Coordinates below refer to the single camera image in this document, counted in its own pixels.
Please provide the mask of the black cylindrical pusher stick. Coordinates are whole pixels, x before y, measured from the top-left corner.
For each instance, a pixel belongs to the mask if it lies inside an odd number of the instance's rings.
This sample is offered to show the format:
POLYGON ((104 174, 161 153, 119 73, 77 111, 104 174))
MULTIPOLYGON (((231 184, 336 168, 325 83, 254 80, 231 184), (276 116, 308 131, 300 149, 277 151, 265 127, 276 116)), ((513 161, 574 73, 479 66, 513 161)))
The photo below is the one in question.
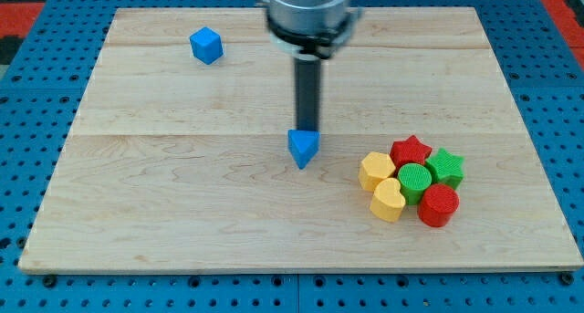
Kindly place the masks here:
POLYGON ((294 59, 295 117, 298 130, 318 131, 321 61, 294 59))

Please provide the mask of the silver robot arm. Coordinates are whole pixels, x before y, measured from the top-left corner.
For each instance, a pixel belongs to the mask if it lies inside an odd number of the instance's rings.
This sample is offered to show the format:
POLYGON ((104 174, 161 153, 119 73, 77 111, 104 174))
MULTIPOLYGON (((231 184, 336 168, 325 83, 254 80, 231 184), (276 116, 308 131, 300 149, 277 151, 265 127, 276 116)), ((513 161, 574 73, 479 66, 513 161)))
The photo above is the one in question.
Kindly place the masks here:
POLYGON ((350 41, 363 10, 351 0, 255 0, 270 40, 293 60, 295 128, 320 128, 322 63, 350 41))

